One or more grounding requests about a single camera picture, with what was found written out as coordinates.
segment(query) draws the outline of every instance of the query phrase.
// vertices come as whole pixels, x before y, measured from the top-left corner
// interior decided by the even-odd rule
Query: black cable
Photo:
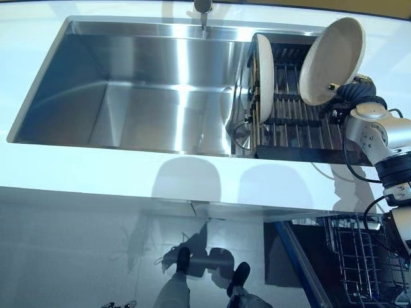
[[[385,245],[383,242],[381,242],[374,234],[371,233],[369,227],[368,227],[368,213],[369,211],[372,209],[373,206],[375,206],[375,204],[377,204],[378,202],[380,202],[381,200],[385,199],[385,196],[379,197],[377,200],[374,200],[373,202],[371,202],[371,204],[367,207],[367,209],[364,212],[364,217],[363,217],[363,222],[364,222],[364,227],[366,229],[366,231],[369,233],[369,235],[371,235],[374,240],[384,249],[388,250],[389,252],[392,252],[394,254],[396,254],[395,251],[393,251],[392,249],[390,249],[387,245]]]
[[[369,183],[381,183],[380,180],[370,180],[368,178],[364,178],[363,176],[360,176],[353,167],[351,166],[351,163],[348,161],[348,154],[347,154],[347,144],[345,142],[345,134],[342,134],[342,153],[344,154],[344,160],[345,164],[347,165],[348,170],[355,176],[356,178],[360,179],[361,181],[369,182]]]
[[[395,112],[398,113],[398,115],[399,115],[400,118],[404,118],[404,117],[403,117],[403,113],[400,111],[400,109],[393,108],[393,109],[390,109],[390,110],[388,110],[388,111],[389,111],[389,112],[395,111]]]

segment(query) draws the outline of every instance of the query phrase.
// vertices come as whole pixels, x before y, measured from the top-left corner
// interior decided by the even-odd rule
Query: robotic arm
[[[411,257],[411,121],[394,117],[383,99],[366,83],[330,85],[330,90],[350,101],[345,138],[357,143],[376,168],[384,186],[383,195],[392,209],[384,214],[390,249],[405,259]]]

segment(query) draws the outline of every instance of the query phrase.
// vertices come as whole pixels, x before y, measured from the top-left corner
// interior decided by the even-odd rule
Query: metal rack
[[[343,164],[342,128],[331,124],[323,106],[308,106],[299,92],[302,63],[308,45],[272,43],[274,57],[274,105],[264,124],[252,118],[250,134],[254,156],[265,159],[300,160]],[[259,104],[251,108],[258,114]],[[348,144],[352,164],[369,164]]]
[[[369,216],[374,233],[358,215],[324,218],[328,246],[338,255],[341,282],[351,304],[410,307],[409,272],[403,259],[377,245],[387,242],[381,216]]]

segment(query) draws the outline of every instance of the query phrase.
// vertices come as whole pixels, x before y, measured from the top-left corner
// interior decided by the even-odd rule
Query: faucet
[[[194,8],[201,13],[201,27],[204,29],[207,24],[207,13],[213,7],[213,0],[194,0]]]

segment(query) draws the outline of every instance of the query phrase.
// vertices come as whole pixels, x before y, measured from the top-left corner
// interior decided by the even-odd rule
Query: dishwasher rack
[[[366,232],[359,215],[324,218],[329,248],[338,255],[341,282],[351,304],[411,307],[409,265],[378,246],[387,243],[381,215],[369,216],[373,235]]]
[[[271,43],[271,46],[274,104],[264,124],[251,123],[250,135],[263,136],[252,143],[253,155],[264,159],[344,164],[342,127],[329,122],[327,106],[309,106],[300,97],[299,75],[310,45]],[[249,106],[255,108],[251,101]],[[352,164],[370,165],[354,144],[348,142],[347,149]]]

